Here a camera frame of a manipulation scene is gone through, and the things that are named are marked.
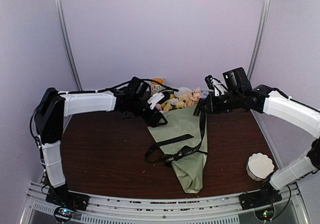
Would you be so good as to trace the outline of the blue fake flower stem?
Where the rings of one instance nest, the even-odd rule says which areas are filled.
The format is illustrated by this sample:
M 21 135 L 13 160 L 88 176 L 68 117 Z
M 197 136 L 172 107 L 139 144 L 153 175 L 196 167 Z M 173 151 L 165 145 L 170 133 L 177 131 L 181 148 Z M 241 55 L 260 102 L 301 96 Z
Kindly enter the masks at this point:
M 209 91 L 202 91 L 202 99 L 205 100 L 209 96 Z

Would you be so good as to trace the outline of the pink fake flower stem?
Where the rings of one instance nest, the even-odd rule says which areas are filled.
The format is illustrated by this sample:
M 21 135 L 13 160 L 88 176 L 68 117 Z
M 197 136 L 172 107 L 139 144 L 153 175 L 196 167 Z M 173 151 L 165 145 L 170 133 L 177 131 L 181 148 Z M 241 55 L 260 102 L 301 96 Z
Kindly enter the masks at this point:
M 196 88 L 195 90 L 192 91 L 186 91 L 183 95 L 184 97 L 184 102 L 187 107 L 190 107 L 194 104 L 196 104 L 203 96 L 202 91 L 200 88 Z

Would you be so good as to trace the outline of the cream fake flower bunch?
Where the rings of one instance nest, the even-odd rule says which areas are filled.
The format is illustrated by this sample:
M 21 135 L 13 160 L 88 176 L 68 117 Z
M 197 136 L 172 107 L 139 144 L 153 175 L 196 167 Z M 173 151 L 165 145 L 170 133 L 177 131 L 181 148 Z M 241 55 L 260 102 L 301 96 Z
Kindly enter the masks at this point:
M 169 95 L 169 99 L 160 105 L 163 112 L 171 110 L 182 109 L 187 106 L 187 99 L 185 96 L 176 97 L 174 94 Z

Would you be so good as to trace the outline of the green wrapping paper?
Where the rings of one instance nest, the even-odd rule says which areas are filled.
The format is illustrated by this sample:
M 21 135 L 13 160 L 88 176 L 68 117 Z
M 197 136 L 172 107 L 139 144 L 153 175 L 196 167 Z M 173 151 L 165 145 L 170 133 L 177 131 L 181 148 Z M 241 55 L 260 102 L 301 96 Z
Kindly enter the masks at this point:
M 184 134 L 191 134 L 192 139 L 178 143 L 161 146 L 151 156 L 150 160 L 156 160 L 164 154 L 175 154 L 183 146 L 195 147 L 200 142 L 199 119 L 200 116 L 193 116 L 195 105 L 183 109 L 173 110 L 164 113 L 167 119 L 167 125 L 158 127 L 149 127 L 148 130 L 154 139 L 154 144 L 172 139 Z M 200 151 L 208 152 L 207 126 L 205 136 Z M 194 153 L 178 161 L 173 161 L 171 168 L 185 193 L 197 194 L 203 188 L 203 170 L 206 165 L 207 155 Z

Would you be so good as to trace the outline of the white round bowl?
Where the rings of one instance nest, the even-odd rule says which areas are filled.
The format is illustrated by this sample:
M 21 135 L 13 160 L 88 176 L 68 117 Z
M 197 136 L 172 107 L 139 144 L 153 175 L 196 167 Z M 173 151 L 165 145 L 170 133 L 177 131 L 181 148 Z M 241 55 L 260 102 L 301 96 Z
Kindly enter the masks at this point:
M 177 91 L 174 91 L 174 95 L 177 98 L 180 98 L 181 96 L 183 96 L 186 92 L 191 92 L 192 90 L 190 88 L 187 87 L 180 87 L 177 89 Z

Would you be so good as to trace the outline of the black printed ribbon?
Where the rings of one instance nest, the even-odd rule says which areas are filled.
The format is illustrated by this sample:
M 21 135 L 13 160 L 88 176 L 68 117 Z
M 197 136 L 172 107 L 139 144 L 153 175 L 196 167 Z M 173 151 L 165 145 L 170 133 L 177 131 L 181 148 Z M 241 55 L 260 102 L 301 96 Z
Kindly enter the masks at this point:
M 199 131 L 200 131 L 199 133 L 200 133 L 201 139 L 200 139 L 200 142 L 199 142 L 199 144 L 197 146 L 190 147 L 190 146 L 185 145 L 175 154 L 164 154 L 163 153 L 163 155 L 161 157 L 159 157 L 158 159 L 150 160 L 150 156 L 156 150 L 160 149 L 161 146 L 170 145 L 170 144 L 178 143 L 178 142 L 189 140 L 189 139 L 193 138 L 193 136 L 191 134 L 184 134 L 184 135 L 172 138 L 172 139 L 168 139 L 168 140 L 161 141 L 161 142 L 153 144 L 146 151 L 146 153 L 144 154 L 145 161 L 148 162 L 148 163 L 163 162 L 166 167 L 170 167 L 172 165 L 173 161 L 178 161 L 178 160 L 180 160 L 180 159 L 182 159 L 182 158 L 184 158 L 186 156 L 192 155 L 192 154 L 197 153 L 197 152 L 207 155 L 207 152 L 200 151 L 203 139 L 205 137 L 206 122 L 207 122 L 206 120 L 207 120 L 206 113 L 205 112 L 201 112 L 200 115 L 199 115 Z

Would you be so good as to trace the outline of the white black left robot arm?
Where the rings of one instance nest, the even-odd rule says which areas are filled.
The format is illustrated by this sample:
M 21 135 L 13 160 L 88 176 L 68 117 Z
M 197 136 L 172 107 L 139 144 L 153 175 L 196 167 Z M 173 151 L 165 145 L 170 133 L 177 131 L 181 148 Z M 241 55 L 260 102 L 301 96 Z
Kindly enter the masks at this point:
M 150 93 L 149 84 L 140 78 L 99 90 L 59 91 L 47 88 L 34 110 L 30 123 L 35 131 L 32 135 L 40 149 L 40 159 L 50 185 L 55 188 L 52 197 L 61 206 L 72 201 L 72 195 L 62 186 L 67 181 L 63 171 L 61 142 L 67 128 L 67 119 L 93 112 L 131 113 L 140 117 L 149 127 L 166 125 L 167 120 L 157 108 L 169 94 Z

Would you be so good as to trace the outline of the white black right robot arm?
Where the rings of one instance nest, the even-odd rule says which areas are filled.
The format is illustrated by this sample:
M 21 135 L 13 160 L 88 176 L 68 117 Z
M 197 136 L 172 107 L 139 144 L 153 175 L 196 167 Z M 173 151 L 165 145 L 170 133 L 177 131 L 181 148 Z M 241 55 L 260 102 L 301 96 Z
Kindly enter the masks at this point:
M 277 88 L 259 85 L 215 96 L 210 92 L 196 105 L 194 115 L 228 113 L 235 109 L 257 112 L 258 123 L 283 166 L 270 174 L 256 200 L 268 204 L 286 185 L 320 169 L 319 110 L 293 99 Z

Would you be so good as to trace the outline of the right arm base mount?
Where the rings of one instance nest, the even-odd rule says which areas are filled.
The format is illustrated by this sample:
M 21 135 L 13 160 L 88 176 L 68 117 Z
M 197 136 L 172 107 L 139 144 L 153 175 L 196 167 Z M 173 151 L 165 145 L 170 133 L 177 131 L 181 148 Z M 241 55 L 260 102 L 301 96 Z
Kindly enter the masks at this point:
M 244 192 L 239 196 L 242 210 L 253 209 L 260 221 L 271 221 L 275 217 L 275 203 L 282 201 L 279 190 L 263 185 L 260 190 Z

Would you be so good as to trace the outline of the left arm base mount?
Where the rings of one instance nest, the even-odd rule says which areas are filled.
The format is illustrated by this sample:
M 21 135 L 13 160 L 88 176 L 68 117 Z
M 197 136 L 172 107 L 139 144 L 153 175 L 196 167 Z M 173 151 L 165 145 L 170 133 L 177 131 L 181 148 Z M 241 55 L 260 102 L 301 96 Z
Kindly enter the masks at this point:
M 90 198 L 88 195 L 70 192 L 67 184 L 53 187 L 47 182 L 46 186 L 49 188 L 45 200 L 56 205 L 53 216 L 58 223 L 70 221 L 78 210 L 86 211 Z

